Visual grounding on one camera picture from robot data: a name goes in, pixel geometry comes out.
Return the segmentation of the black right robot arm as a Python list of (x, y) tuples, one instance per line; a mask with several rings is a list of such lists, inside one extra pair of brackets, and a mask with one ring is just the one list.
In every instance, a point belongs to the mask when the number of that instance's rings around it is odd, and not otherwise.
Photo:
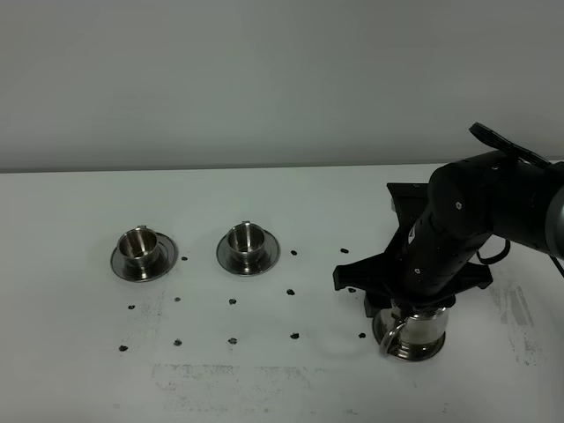
[(427, 183), (388, 183), (398, 228), (381, 254), (337, 266), (336, 290), (362, 290), (377, 310), (450, 308), (457, 294), (492, 283), (489, 267), (508, 249), (471, 259), (493, 235), (563, 257), (562, 163), (481, 123), (469, 131), (492, 150), (437, 168)]

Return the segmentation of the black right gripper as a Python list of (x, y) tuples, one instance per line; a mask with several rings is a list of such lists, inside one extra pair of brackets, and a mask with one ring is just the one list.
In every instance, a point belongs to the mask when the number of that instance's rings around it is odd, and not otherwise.
[(456, 295), (493, 282), (489, 267), (471, 258), (488, 233), (456, 238), (427, 207), (427, 185), (387, 184), (399, 227), (379, 255), (339, 265), (333, 272), (337, 291), (365, 291), (368, 307), (402, 309), (451, 308)]

